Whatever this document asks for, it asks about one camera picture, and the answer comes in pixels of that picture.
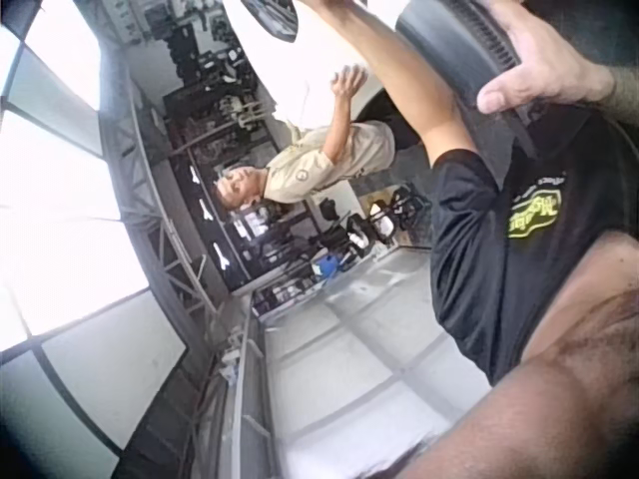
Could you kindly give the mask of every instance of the white panel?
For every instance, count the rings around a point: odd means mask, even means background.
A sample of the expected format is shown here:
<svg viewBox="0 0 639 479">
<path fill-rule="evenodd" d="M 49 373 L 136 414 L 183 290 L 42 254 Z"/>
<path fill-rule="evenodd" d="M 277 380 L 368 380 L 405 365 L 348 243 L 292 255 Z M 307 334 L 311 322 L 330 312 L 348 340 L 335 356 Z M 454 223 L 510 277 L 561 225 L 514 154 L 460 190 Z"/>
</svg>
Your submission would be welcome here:
<svg viewBox="0 0 639 479">
<path fill-rule="evenodd" d="M 111 477 L 118 458 L 80 422 L 33 353 L 0 368 L 2 421 L 44 477 Z"/>
<path fill-rule="evenodd" d="M 414 374 L 462 411 L 469 410 L 490 391 L 486 375 L 459 352 L 450 336 Z"/>
<path fill-rule="evenodd" d="M 106 162 L 12 112 L 0 132 L 0 205 L 120 218 Z"/>
<path fill-rule="evenodd" d="M 0 353 L 27 339 L 27 333 L 20 322 L 20 315 L 15 307 L 9 290 L 2 283 L 0 270 Z"/>
<path fill-rule="evenodd" d="M 44 350 L 83 409 L 124 448 L 185 346 L 147 291 Z"/>
<path fill-rule="evenodd" d="M 441 416 L 396 384 L 339 421 L 285 446 L 290 479 L 360 477 L 447 428 Z"/>
<path fill-rule="evenodd" d="M 20 57 L 9 101 L 52 130 L 102 156 L 98 113 L 28 49 Z"/>
<path fill-rule="evenodd" d="M 125 226 L 0 215 L 0 263 L 34 334 L 148 286 Z"/>
<path fill-rule="evenodd" d="M 73 0 L 44 0 L 26 43 L 76 95 L 100 108 L 100 45 Z"/>
<path fill-rule="evenodd" d="M 288 435 L 358 399 L 390 371 L 353 335 L 321 341 L 270 370 L 279 432 Z"/>
<path fill-rule="evenodd" d="M 388 292 L 375 307 L 353 319 L 403 364 L 444 332 L 435 319 L 429 278 L 426 265 Z"/>
<path fill-rule="evenodd" d="M 339 320 L 325 304 L 307 303 L 280 319 L 275 330 L 267 334 L 269 358 L 279 359 L 338 324 Z"/>
<path fill-rule="evenodd" d="M 0 26 L 0 94 L 6 85 L 19 46 L 20 40 L 9 30 Z"/>
</svg>

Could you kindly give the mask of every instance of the khaki shirt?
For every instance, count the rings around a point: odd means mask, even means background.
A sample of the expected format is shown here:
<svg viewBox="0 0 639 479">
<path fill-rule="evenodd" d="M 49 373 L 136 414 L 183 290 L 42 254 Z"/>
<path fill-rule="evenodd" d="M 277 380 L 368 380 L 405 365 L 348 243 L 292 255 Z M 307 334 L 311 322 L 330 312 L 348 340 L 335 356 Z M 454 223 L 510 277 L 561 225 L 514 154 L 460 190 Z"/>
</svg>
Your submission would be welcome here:
<svg viewBox="0 0 639 479">
<path fill-rule="evenodd" d="M 271 160 L 267 165 L 266 199 L 300 202 L 341 180 L 385 170 L 392 164 L 395 141 L 384 123 L 352 124 L 336 165 L 321 150 L 327 133 L 328 128 L 313 130 Z"/>
</svg>

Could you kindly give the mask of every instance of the man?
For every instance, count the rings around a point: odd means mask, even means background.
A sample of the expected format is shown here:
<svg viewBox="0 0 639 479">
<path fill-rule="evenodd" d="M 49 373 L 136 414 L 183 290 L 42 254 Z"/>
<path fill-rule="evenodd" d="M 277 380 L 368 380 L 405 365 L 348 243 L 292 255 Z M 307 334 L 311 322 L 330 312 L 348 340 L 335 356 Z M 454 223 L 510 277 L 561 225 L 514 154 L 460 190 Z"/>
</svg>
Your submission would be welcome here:
<svg viewBox="0 0 639 479">
<path fill-rule="evenodd" d="M 636 148 L 600 116 L 560 108 L 531 135 L 570 131 L 537 162 L 515 147 L 500 191 L 421 57 L 349 0 L 304 1 L 353 44 L 421 136 L 434 176 L 437 320 L 496 385 L 406 477 L 619 477 L 639 437 Z M 639 95 L 628 95 L 636 73 L 588 62 L 517 2 L 490 6 L 523 65 L 486 86 L 483 111 L 541 96 L 639 124 Z"/>
<path fill-rule="evenodd" d="M 228 210 L 262 199 L 296 203 L 340 180 L 388 168 L 395 150 L 410 146 L 410 130 L 394 132 L 382 122 L 350 123 L 350 101 L 365 80 L 362 68 L 344 68 L 331 85 L 335 104 L 330 126 L 305 134 L 265 169 L 240 167 L 228 172 L 215 186 L 221 203 Z"/>
</svg>

